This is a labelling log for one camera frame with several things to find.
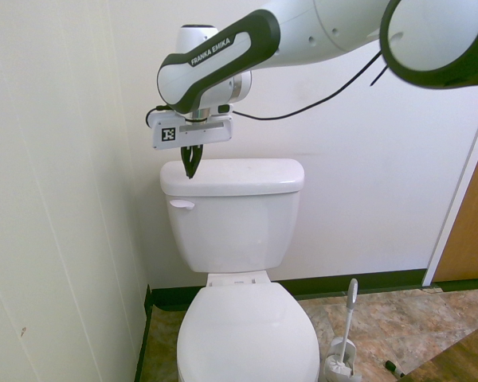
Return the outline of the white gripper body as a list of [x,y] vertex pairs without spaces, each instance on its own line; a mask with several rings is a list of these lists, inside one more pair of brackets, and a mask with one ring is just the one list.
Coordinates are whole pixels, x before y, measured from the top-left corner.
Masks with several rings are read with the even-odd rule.
[[230,115],[211,115],[204,122],[190,123],[176,112],[163,111],[150,114],[150,128],[152,146],[166,150],[228,141],[232,138],[233,120]]

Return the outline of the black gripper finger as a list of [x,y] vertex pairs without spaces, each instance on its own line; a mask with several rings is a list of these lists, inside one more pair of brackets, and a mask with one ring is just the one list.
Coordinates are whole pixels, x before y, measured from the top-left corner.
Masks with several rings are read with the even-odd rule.
[[196,145],[191,147],[190,156],[190,178],[194,177],[197,172],[200,161],[202,160],[203,145]]
[[191,146],[184,146],[181,148],[181,159],[184,165],[186,176],[191,179],[193,177],[193,165],[192,165],[192,151]]

